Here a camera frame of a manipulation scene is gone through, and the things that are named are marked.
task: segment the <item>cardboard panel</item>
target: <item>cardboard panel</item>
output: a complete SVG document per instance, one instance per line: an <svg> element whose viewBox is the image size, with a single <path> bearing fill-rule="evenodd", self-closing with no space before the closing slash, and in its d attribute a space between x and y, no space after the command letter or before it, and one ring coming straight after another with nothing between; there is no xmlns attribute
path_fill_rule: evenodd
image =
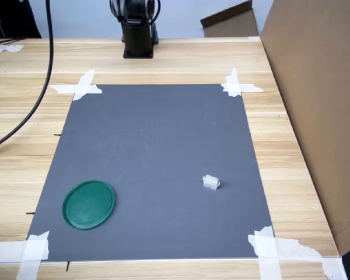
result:
<svg viewBox="0 0 350 280"><path fill-rule="evenodd" d="M341 254L350 250L350 0L276 0L261 38Z"/></svg>
<svg viewBox="0 0 350 280"><path fill-rule="evenodd" d="M257 22L253 10L204 28L205 37L258 36Z"/></svg>

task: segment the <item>gray mat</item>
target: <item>gray mat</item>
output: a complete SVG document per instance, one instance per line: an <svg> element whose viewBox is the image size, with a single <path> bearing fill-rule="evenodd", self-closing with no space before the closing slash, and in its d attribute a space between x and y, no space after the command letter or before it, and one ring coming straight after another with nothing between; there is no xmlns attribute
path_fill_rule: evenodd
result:
<svg viewBox="0 0 350 280"><path fill-rule="evenodd" d="M29 234L48 261L255 257L247 236L271 225L241 96L220 85L103 85L73 101ZM219 177L216 191L202 185ZM115 190L107 222L64 222L87 180Z"/></svg>

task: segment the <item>green disc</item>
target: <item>green disc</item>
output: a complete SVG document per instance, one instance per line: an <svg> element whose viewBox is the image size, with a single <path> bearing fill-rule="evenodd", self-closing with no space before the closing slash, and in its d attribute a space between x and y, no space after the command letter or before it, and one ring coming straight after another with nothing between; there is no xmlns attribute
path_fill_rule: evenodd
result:
<svg viewBox="0 0 350 280"><path fill-rule="evenodd" d="M87 181L73 188L64 200L65 221L80 230L93 229L104 223L116 204L113 189L101 181Z"/></svg>

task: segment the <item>white wall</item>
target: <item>white wall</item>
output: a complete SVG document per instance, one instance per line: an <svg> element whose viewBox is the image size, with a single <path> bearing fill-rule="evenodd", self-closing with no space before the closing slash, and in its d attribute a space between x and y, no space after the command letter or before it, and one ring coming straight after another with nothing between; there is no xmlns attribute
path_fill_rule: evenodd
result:
<svg viewBox="0 0 350 280"><path fill-rule="evenodd" d="M158 35L160 38L203 37L200 19L242 2L244 0L161 0L161 13L156 21ZM264 15L272 2L253 0L253 6ZM30 0L30 4L41 36L48 37L45 0ZM122 36L121 26L110 11L109 0L51 0L51 13L55 38Z"/></svg>

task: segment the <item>masking tape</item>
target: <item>masking tape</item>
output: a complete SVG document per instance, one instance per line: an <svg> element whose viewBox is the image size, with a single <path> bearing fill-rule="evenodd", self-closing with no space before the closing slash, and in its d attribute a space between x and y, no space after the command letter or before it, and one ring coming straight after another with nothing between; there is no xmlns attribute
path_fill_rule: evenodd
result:
<svg viewBox="0 0 350 280"><path fill-rule="evenodd" d="M23 45L3 45L0 44L0 53L3 51L9 51L10 53L16 53L23 48Z"/></svg>
<svg viewBox="0 0 350 280"><path fill-rule="evenodd" d="M322 263L324 275L329 280L347 280L341 258L323 258L315 249L300 245L298 240L275 238L271 226L248 235L248 241L258 256L262 280L282 279L279 260Z"/></svg>
<svg viewBox="0 0 350 280"><path fill-rule="evenodd" d="M81 99L89 93L101 94L103 91L96 85L91 85L95 70L90 70L80 77L77 85L50 85L51 88L58 91L59 95L74 93L73 101Z"/></svg>
<svg viewBox="0 0 350 280"><path fill-rule="evenodd" d="M250 36L249 40L251 40L251 41L261 41L261 37L259 37L259 36Z"/></svg>
<svg viewBox="0 0 350 280"><path fill-rule="evenodd" d="M48 235L30 235L27 241L0 242L0 263L19 263L17 280L36 280L41 260L48 259Z"/></svg>
<svg viewBox="0 0 350 280"><path fill-rule="evenodd" d="M236 97L241 95L241 92L263 92L262 88L254 86L252 83L240 84L237 76L237 70L232 69L232 73L226 76L226 83L221 84L224 92L228 92L229 96Z"/></svg>

